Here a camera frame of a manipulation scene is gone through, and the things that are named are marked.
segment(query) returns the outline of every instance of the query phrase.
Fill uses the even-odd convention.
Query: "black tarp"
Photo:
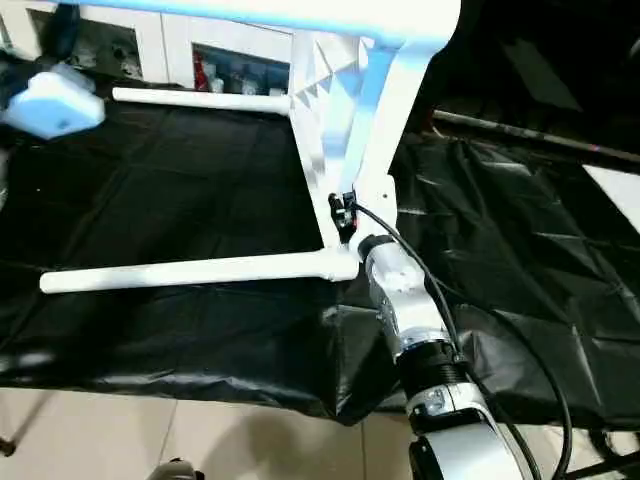
[[[251,402],[347,424],[394,390],[362,278],[38,291],[53,269],[320,247],[286,119],[110,103],[94,131],[0,137],[14,145],[0,212],[1,386]],[[531,339],[577,425],[638,428],[640,242],[581,165],[407,136],[392,174],[400,231],[434,273]],[[556,419],[523,348],[491,317],[454,310],[515,419]]]

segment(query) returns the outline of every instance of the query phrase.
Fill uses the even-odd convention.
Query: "white floor tile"
[[[404,416],[369,415],[364,421],[367,480],[412,480],[409,445],[414,439]]]
[[[551,478],[562,451],[562,428],[532,425],[520,426],[519,428],[536,457],[542,477]],[[573,452],[569,471],[589,467],[601,461],[602,459],[591,446],[586,430],[574,429]],[[616,480],[622,476],[617,472],[612,472],[593,478],[596,480]]]
[[[361,429],[295,412],[180,401],[163,460],[190,461],[208,480],[362,479]]]
[[[175,401],[0,389],[3,480],[145,480],[158,463]]]

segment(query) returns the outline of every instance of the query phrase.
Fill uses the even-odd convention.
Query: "white cabinet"
[[[27,58],[40,55],[38,33],[55,3],[0,0],[0,46],[10,39]],[[83,6],[72,65],[114,76],[194,88],[204,66],[208,90],[268,95],[286,91],[292,31],[210,18]]]
[[[162,26],[169,81],[194,88],[195,60],[224,81],[227,93],[241,93],[242,82],[257,84],[259,94],[286,90],[291,30],[169,14],[162,15]]]
[[[28,58],[40,55],[38,32],[56,4],[0,1],[13,47]],[[82,7],[82,22],[72,63],[116,76],[166,82],[161,16],[105,7]]]

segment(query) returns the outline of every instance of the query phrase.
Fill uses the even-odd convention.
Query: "cable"
[[[409,242],[407,242],[404,238],[402,238],[402,236],[398,232],[396,232],[396,230],[393,227],[391,227],[387,222],[385,222],[382,218],[380,218],[378,215],[373,213],[368,208],[363,207],[362,205],[359,205],[357,203],[354,203],[353,206],[356,210],[360,210],[362,213],[370,217],[372,220],[378,223],[382,228],[384,228],[389,233],[389,235],[391,235],[400,244],[400,246],[407,252],[407,254],[411,256],[418,263],[418,265],[420,265],[420,268],[424,270],[425,275],[429,279],[429,282],[431,283],[434,291],[436,292],[436,295],[438,296],[438,300],[440,301],[439,302],[440,307],[443,313],[444,323],[447,329],[449,330],[449,335],[452,337],[452,342],[454,343],[454,347],[458,352],[461,353],[462,349],[460,347],[457,330],[453,322],[453,315],[451,314],[451,310],[449,309],[447,300],[444,294],[442,293],[442,290],[440,288],[441,286],[445,288],[447,291],[449,291],[451,294],[453,294],[454,296],[458,297],[463,302],[493,316],[496,320],[498,320],[498,322],[502,326],[504,326],[507,330],[509,330],[509,332],[525,347],[525,349],[529,352],[529,354],[534,358],[534,360],[536,361],[536,363],[544,373],[545,377],[547,378],[547,381],[549,382],[549,385],[551,386],[551,389],[553,390],[553,393],[561,409],[562,430],[563,430],[562,452],[560,454],[560,459],[558,461],[558,465],[556,467],[556,470],[553,474],[552,479],[560,480],[561,478],[563,478],[567,472],[567,468],[569,467],[569,461],[571,459],[571,451],[573,446],[573,425],[571,422],[569,406],[567,403],[567,399],[564,395],[564,392],[562,391],[562,388],[560,387],[560,384],[556,379],[555,375],[545,363],[544,359],[533,348],[529,340],[520,332],[520,330],[518,330],[509,321],[507,317],[505,317],[501,313],[496,312],[493,308],[483,304],[482,302],[469,299],[467,296],[461,294],[454,288],[449,287],[448,285],[440,281],[431,273],[431,270],[429,270],[429,268],[424,263],[422,258],[417,254],[417,252],[413,249],[413,247],[411,247]],[[490,399],[493,397],[489,389],[486,387],[486,385],[484,385],[482,380],[476,375],[476,373],[473,371],[471,367],[468,368],[468,374],[469,374],[469,377],[471,377],[471,379],[478,385],[478,388],[480,389],[481,393],[485,397],[487,397],[487,399]],[[496,411],[496,413],[498,413],[498,417],[501,418],[502,421],[505,423],[505,425],[509,429],[509,432],[511,432],[511,435],[513,435],[514,440],[518,444],[518,447],[522,451],[522,454],[525,457],[525,460],[527,462],[527,465],[529,466],[529,469],[531,470],[531,474],[533,475],[534,480],[539,480],[541,478],[540,470],[538,469],[538,465],[533,457],[533,454],[531,453],[531,450],[529,449],[529,446],[527,445],[526,441],[520,434],[520,431],[517,429],[515,424],[511,421],[511,419],[506,414],[506,412],[502,409],[502,407],[500,407],[495,401],[493,401],[492,403],[493,403],[494,410]]]

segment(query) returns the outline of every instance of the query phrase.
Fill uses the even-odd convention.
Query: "white horizontal rod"
[[[291,99],[287,95],[237,95],[233,93],[184,92],[147,88],[113,89],[113,98],[121,102],[155,103],[182,107],[218,108],[249,112],[279,113],[288,116]]]
[[[355,256],[338,247],[305,253],[50,272],[40,277],[40,289],[44,293],[87,292],[303,277],[336,282],[354,279],[358,269]]]

